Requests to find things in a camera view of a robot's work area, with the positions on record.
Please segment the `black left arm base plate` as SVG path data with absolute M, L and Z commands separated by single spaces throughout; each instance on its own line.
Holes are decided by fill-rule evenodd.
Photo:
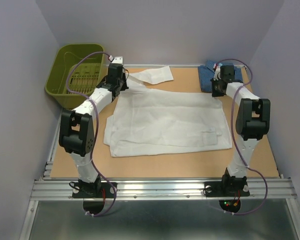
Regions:
M 101 199 L 113 198 L 114 189 L 107 182 L 83 182 L 81 180 L 71 181 L 69 186 L 72 188 L 72 198 L 74 199 Z

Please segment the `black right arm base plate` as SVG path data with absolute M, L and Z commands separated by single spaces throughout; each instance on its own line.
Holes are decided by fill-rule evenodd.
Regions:
M 244 191 L 246 184 L 222 183 L 221 181 L 205 181 L 204 195 L 209 198 L 214 197 L 249 197 L 250 191 Z

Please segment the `green plastic laundry basket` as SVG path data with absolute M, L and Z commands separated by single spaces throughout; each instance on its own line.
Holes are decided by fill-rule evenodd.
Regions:
M 96 54 L 87 58 L 77 68 L 75 66 L 93 52 L 103 52 L 103 46 L 96 43 L 68 44 L 61 47 L 54 59 L 45 91 L 52 96 L 62 108 L 74 109 L 86 99 L 68 91 L 91 95 L 97 84 L 107 74 L 104 54 Z

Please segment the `white long sleeve shirt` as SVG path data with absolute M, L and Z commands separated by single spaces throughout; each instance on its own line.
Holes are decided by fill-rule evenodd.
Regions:
M 220 100 L 207 93 L 146 87 L 172 81 L 169 67 L 131 73 L 128 89 L 106 120 L 104 144 L 112 157 L 227 150 L 230 130 Z

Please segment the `aluminium mounting rail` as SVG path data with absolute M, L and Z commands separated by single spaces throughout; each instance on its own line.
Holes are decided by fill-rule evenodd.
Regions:
M 221 200 L 225 197 L 206 197 L 203 179 L 116 180 L 118 201 L 150 200 Z M 295 199 L 297 193 L 288 178 L 270 178 L 268 199 Z M 32 201 L 73 200 L 72 188 L 66 180 L 40 180 L 33 184 Z

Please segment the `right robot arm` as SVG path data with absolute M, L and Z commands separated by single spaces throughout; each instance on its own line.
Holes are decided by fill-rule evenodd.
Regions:
M 235 152 L 220 182 L 221 192 L 232 195 L 237 190 L 247 190 L 247 171 L 265 178 L 250 167 L 250 161 L 255 147 L 270 129 L 271 102 L 254 95 L 244 83 L 236 80 L 233 65 L 215 64 L 214 70 L 212 96 L 232 98 L 230 132 Z

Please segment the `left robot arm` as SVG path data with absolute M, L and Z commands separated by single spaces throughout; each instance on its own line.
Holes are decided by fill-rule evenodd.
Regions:
M 84 191 L 90 197 L 101 193 L 101 184 L 97 182 L 99 173 L 91 160 L 97 132 L 94 121 L 121 91 L 128 89 L 122 60 L 121 57 L 115 58 L 109 64 L 107 75 L 88 99 L 73 110 L 64 110 L 61 114 L 59 145 L 73 159 L 79 174 L 78 181 L 82 185 L 85 184 Z

